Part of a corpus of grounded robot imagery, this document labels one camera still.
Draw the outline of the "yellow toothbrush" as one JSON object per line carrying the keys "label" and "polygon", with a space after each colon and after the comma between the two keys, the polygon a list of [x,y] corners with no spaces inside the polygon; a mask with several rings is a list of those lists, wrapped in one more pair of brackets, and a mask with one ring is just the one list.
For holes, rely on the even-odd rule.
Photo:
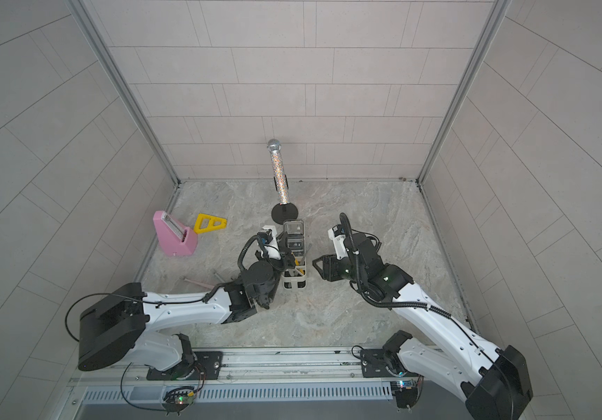
{"label": "yellow toothbrush", "polygon": [[299,260],[295,260],[295,270],[301,276],[305,275],[305,268],[304,268],[304,266],[302,266],[302,264],[300,264]]}

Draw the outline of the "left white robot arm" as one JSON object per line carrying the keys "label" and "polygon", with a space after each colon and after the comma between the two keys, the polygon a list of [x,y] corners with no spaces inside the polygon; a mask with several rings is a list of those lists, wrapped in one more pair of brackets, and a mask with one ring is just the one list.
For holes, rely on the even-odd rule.
{"label": "left white robot arm", "polygon": [[282,274],[295,268],[296,259],[290,251],[275,248],[257,257],[236,280],[220,283],[204,295],[144,292],[139,283],[100,294],[99,301],[79,317],[78,369],[88,372],[127,362],[166,372],[192,365],[189,339],[167,335],[165,330],[237,323],[258,308],[269,308]]}

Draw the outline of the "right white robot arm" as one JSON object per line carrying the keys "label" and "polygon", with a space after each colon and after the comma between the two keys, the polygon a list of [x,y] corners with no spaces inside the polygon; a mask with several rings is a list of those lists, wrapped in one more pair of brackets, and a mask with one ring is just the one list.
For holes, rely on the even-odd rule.
{"label": "right white robot arm", "polygon": [[313,265],[327,281],[348,280],[367,304],[388,309],[431,339],[436,349],[397,332],[383,347],[394,376],[422,376],[451,392],[475,419],[518,419],[533,399],[524,355],[500,348],[457,321],[406,271],[385,264],[377,239],[363,232],[347,234],[337,225],[328,231],[334,254]]}

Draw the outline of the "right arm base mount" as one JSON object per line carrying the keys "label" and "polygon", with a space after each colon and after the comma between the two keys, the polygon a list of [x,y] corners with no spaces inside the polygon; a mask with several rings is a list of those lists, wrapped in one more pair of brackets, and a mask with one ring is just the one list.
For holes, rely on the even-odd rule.
{"label": "right arm base mount", "polygon": [[359,360],[362,376],[365,378],[391,378],[399,381],[419,377],[419,374],[405,369],[392,352],[382,348],[366,349],[355,346],[351,353]]}

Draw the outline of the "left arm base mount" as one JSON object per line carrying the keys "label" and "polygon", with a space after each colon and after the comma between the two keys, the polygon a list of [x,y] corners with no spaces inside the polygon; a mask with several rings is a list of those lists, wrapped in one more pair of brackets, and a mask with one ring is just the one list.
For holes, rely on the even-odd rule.
{"label": "left arm base mount", "polygon": [[189,360],[182,360],[178,365],[164,372],[149,369],[147,381],[213,381],[220,376],[224,353],[221,351],[199,351]]}

